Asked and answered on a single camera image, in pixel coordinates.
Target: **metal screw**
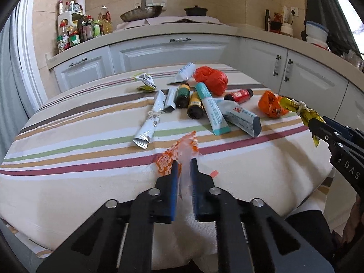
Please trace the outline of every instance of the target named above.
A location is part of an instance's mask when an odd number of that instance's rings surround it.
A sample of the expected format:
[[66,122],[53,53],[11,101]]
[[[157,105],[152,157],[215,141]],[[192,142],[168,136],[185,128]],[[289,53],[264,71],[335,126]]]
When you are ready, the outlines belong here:
[[217,187],[213,187],[209,190],[210,194],[212,195],[220,195],[221,194],[221,190]]
[[256,198],[252,200],[252,204],[256,207],[262,207],[264,205],[264,201],[260,198]]
[[106,202],[106,203],[105,203],[105,206],[106,206],[107,208],[114,208],[114,207],[116,207],[117,205],[118,205],[118,202],[117,202],[116,200],[114,200],[114,199],[109,200],[108,202]]
[[152,188],[148,191],[150,196],[158,196],[161,193],[161,190],[157,188]]

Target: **white curtain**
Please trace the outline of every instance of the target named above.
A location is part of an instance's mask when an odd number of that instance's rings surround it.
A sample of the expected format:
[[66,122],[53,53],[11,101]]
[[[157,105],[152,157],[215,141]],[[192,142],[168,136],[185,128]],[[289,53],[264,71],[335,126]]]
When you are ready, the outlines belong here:
[[21,77],[11,27],[13,11],[0,32],[0,164],[14,138],[34,114]]

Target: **person's hand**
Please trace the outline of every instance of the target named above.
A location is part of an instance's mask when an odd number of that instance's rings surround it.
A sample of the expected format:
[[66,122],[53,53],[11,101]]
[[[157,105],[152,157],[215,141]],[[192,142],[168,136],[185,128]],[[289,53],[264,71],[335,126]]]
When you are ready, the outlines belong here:
[[341,245],[350,243],[353,240],[355,236],[355,229],[358,227],[360,222],[364,225],[364,214],[361,215],[359,210],[360,202],[361,200],[359,195],[356,195],[356,201],[351,209],[349,219],[343,231]]

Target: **blue lid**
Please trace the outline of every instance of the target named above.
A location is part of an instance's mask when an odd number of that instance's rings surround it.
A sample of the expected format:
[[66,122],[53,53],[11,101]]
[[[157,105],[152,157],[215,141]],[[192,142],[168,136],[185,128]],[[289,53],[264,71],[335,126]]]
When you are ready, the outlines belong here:
[[329,33],[329,29],[319,23],[315,23],[314,21],[306,21],[306,24],[309,24],[309,25],[314,25],[318,28],[320,28],[321,30],[324,30],[325,32]]

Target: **kitchen cabinet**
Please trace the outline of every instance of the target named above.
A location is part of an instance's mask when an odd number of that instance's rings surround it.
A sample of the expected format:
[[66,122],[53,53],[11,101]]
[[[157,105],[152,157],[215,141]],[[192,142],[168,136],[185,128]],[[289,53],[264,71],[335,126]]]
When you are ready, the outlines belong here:
[[65,61],[54,72],[61,92],[115,74],[109,46]]
[[181,63],[218,63],[237,37],[210,34],[160,35],[110,46],[115,72]]
[[240,71],[278,93],[288,50],[273,44],[244,39],[240,42]]
[[330,68],[289,51],[280,95],[303,101],[320,115],[334,119],[348,81]]
[[364,131],[364,94],[349,83],[335,121]]

